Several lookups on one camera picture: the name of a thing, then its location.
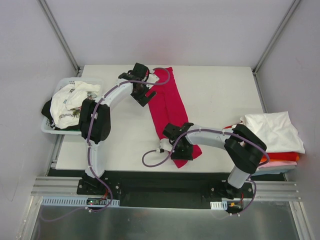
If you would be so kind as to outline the white floral print t-shirt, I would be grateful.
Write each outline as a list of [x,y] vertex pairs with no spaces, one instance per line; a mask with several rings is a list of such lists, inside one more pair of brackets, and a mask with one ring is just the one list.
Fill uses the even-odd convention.
[[50,115],[59,129],[79,124],[80,112],[84,100],[95,100],[100,96],[102,86],[81,80],[69,83],[56,92],[50,104]]

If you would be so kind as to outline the grey folded t-shirt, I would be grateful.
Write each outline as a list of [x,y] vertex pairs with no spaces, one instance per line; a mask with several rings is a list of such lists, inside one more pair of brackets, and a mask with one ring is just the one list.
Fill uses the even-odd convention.
[[273,166],[273,167],[260,167],[256,170],[253,176],[261,176],[268,174],[281,174],[286,173],[290,170],[295,169],[295,165],[282,165],[282,166]]

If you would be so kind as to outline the black garment in basket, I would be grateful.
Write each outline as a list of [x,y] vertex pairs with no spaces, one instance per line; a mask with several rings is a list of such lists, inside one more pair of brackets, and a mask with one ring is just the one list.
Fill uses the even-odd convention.
[[51,119],[51,103],[52,103],[52,98],[48,100],[42,107],[41,114],[45,116],[47,119]]

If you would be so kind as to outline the aluminium frame post left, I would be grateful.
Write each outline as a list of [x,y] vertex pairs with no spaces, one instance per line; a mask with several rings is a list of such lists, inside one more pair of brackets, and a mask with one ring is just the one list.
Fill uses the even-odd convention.
[[75,71],[75,76],[79,77],[82,73],[82,68],[81,66],[77,63],[76,58],[74,57],[74,54],[72,53],[64,35],[63,32],[61,31],[61,28],[53,14],[53,12],[50,9],[49,4],[47,3],[46,0],[38,0],[37,1],[40,8],[42,9],[45,17],[47,18],[55,36],[57,37],[62,50],[64,51],[67,59],[69,60],[73,70]]

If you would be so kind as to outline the aluminium frame post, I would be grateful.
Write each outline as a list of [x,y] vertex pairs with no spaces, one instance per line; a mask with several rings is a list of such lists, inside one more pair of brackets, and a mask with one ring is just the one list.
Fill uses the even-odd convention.
[[291,18],[293,17],[294,13],[296,12],[296,10],[298,9],[298,7],[300,6],[300,4],[302,2],[303,2],[302,0],[293,0],[291,2],[291,4],[289,5],[287,11],[285,12],[285,14],[284,14],[283,18],[281,19],[279,25],[277,26],[275,32],[273,33],[273,35],[270,38],[269,42],[267,43],[264,51],[262,52],[262,55],[260,56],[258,62],[256,63],[256,65],[252,69],[252,74],[254,76],[256,76],[257,73],[259,72],[259,70],[261,69],[262,65],[264,64],[264,62],[266,61],[266,59],[270,55],[272,49],[276,45],[276,43],[277,43],[278,39],[280,38],[281,34],[285,30],[285,27],[288,25],[289,21],[291,20]]
[[75,71],[75,76],[79,77],[82,73],[82,68],[81,66],[77,63],[76,58],[74,57],[74,54],[72,53],[64,35],[63,32],[61,31],[61,28],[53,14],[53,12],[50,9],[49,4],[47,3],[46,0],[38,0],[37,1],[40,8],[42,9],[45,17],[47,18],[55,36],[57,37],[62,50],[64,51],[67,59],[69,60],[73,70]]

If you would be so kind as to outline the pink folded t-shirt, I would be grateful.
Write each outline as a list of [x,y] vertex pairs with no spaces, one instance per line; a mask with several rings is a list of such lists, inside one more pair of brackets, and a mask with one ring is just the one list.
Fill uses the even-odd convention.
[[296,161],[270,161],[264,165],[259,166],[258,168],[292,169],[296,165]]

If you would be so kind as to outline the aluminium frame post right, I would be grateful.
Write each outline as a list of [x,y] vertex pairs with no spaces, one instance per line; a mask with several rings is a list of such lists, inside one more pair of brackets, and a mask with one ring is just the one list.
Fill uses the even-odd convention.
[[288,25],[289,21],[291,20],[291,18],[293,17],[294,13],[296,12],[296,10],[298,9],[298,7],[300,6],[300,4],[302,2],[303,2],[302,0],[293,0],[291,2],[291,4],[289,5],[287,11],[285,12],[285,14],[284,14],[283,18],[281,19],[279,25],[277,26],[275,32],[273,33],[273,35],[270,38],[269,42],[267,43],[264,51],[262,52],[262,55],[260,56],[258,62],[256,63],[256,65],[252,69],[252,74],[254,76],[256,76],[257,73],[259,72],[259,70],[261,69],[262,65],[264,64],[264,62],[266,61],[266,59],[270,55],[272,49],[276,45],[276,43],[277,43],[278,39],[280,38],[281,34],[285,30],[285,27]]

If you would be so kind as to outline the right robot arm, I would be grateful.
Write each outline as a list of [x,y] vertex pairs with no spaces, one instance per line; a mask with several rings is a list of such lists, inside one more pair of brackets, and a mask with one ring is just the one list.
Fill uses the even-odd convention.
[[215,189],[220,196],[230,200],[242,193],[244,183],[267,155],[266,144],[243,124],[220,130],[191,122],[181,127],[169,123],[162,134],[164,138],[159,141],[160,151],[171,153],[172,160],[192,161],[199,145],[225,150],[234,167],[226,182]]

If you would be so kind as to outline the aluminium front rail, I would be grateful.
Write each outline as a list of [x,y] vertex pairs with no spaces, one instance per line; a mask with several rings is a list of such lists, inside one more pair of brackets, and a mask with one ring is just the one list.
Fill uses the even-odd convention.
[[[33,196],[76,195],[80,177],[40,176],[37,177],[31,194]],[[254,181],[257,186],[257,201],[301,202],[297,183],[293,181]]]

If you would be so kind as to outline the magenta t-shirt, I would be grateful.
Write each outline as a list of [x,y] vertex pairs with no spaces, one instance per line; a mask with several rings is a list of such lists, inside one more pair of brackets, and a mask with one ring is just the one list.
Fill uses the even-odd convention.
[[167,124],[182,127],[189,119],[176,84],[173,68],[157,69],[155,74],[161,83],[168,80],[164,85],[152,86],[146,94],[149,96],[153,92],[156,93],[148,102],[148,106],[156,134],[159,139],[164,139],[163,131]]

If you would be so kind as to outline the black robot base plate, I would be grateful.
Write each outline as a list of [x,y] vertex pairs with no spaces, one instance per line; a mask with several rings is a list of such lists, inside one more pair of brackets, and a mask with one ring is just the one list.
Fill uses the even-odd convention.
[[101,182],[83,175],[78,195],[102,196],[118,200],[122,207],[208,209],[222,199],[249,201],[253,186],[226,189],[226,173],[184,173],[154,171],[105,171]]

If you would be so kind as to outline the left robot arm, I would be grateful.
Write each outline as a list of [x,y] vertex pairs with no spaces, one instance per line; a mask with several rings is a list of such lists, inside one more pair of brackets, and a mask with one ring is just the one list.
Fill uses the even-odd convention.
[[82,185],[99,195],[106,189],[102,179],[105,161],[99,156],[99,148],[111,132],[111,111],[124,98],[131,96],[144,107],[156,95],[153,91],[147,96],[149,86],[159,80],[147,66],[136,63],[133,69],[118,76],[116,85],[99,100],[85,99],[82,102],[79,128],[86,142],[87,169],[82,177]]

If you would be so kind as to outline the red folded t-shirt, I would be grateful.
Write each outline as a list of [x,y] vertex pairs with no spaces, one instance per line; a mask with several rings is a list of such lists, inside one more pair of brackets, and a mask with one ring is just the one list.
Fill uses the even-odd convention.
[[303,141],[291,123],[247,123],[245,126],[266,144],[266,153],[272,162],[298,162],[305,153]]

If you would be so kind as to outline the white plastic laundry basket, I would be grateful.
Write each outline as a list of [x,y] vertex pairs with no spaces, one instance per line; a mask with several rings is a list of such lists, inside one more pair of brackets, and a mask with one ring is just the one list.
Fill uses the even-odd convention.
[[[72,85],[74,87],[75,83],[80,81],[83,81],[87,84],[100,85],[101,87],[104,85],[104,81],[101,78],[92,78],[92,77],[63,78],[58,82],[58,85],[54,90],[54,94],[58,93],[63,87],[67,85]],[[78,129],[71,129],[71,130],[60,129],[59,130],[57,128],[54,128],[53,125],[51,124],[51,121],[46,116],[43,117],[40,129],[44,133],[54,134],[54,135],[80,135],[81,134],[80,130]]]

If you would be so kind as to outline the white folded t-shirt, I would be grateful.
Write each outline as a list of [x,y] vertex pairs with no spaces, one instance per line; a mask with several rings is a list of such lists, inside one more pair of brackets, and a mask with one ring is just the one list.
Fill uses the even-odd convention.
[[265,143],[267,153],[305,153],[304,143],[287,111],[246,114],[240,122]]

